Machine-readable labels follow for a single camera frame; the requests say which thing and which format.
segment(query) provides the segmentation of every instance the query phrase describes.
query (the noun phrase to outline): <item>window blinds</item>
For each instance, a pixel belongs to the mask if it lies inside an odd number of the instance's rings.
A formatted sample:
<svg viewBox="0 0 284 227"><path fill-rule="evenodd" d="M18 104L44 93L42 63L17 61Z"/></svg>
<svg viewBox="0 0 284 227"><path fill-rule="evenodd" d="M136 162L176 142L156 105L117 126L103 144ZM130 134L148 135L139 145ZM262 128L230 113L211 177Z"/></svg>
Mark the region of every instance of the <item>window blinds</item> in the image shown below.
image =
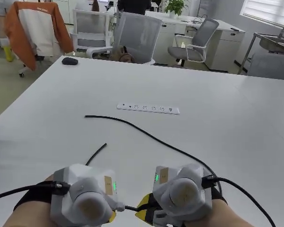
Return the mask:
<svg viewBox="0 0 284 227"><path fill-rule="evenodd" d="M241 15L275 26L284 25L284 0L245 0Z"/></svg>

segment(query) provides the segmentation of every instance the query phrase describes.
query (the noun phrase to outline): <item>yellow object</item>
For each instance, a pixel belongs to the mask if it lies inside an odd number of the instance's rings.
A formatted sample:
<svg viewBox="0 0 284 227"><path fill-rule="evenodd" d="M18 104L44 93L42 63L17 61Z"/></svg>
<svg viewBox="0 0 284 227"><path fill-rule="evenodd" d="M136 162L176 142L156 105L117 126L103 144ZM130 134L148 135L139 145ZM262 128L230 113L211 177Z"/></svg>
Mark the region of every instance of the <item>yellow object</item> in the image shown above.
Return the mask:
<svg viewBox="0 0 284 227"><path fill-rule="evenodd" d="M9 61L9 62L12 62L14 60L14 55L11 51L10 46L4 46L3 50L5 52L6 60Z"/></svg>
<svg viewBox="0 0 284 227"><path fill-rule="evenodd" d="M149 194L145 195L144 198L143 198L143 199L141 200L141 202L139 203L138 208L139 208L140 206L144 205L144 204L147 204L149 198L150 198L150 195L149 195ZM136 216L137 218L141 219L142 221L145 221L146 210L141 210L141 211L137 212L137 213L135 214L135 216Z"/></svg>
<svg viewBox="0 0 284 227"><path fill-rule="evenodd" d="M109 222L112 222L116 217L116 213L113 212L113 215L110 217Z"/></svg>

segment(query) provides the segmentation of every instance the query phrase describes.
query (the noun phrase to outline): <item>power outlet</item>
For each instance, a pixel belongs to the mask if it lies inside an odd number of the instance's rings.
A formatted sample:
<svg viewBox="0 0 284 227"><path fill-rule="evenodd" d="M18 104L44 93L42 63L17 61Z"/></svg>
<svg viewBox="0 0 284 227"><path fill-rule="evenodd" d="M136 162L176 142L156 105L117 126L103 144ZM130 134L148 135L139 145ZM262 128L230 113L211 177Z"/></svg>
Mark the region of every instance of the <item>power outlet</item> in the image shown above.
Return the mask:
<svg viewBox="0 0 284 227"><path fill-rule="evenodd" d="M162 106L162 105L119 103L117 105L117 109L119 109L119 110L154 112L154 113L163 113L163 114L180 114L178 107Z"/></svg>

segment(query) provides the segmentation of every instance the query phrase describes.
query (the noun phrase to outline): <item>hand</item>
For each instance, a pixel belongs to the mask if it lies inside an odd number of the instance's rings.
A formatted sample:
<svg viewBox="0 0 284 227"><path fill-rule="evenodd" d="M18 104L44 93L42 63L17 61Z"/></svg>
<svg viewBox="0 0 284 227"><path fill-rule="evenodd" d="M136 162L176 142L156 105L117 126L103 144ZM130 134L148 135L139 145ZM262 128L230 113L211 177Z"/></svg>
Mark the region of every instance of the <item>hand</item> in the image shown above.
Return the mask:
<svg viewBox="0 0 284 227"><path fill-rule="evenodd" d="M253 227L222 200L213 200L212 212L203 219L184 224L186 227Z"/></svg>

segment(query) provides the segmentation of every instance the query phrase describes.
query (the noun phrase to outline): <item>jacket hanging on chair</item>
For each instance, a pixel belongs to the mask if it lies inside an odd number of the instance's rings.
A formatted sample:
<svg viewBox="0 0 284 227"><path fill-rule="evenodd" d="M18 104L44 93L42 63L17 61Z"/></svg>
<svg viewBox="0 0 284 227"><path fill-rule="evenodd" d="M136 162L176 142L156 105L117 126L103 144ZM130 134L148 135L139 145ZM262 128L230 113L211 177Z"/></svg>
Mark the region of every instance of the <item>jacket hanging on chair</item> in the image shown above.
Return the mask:
<svg viewBox="0 0 284 227"><path fill-rule="evenodd" d="M53 2L14 2L5 18L5 33L13 52L31 70L35 55L59 56L73 45L58 5Z"/></svg>

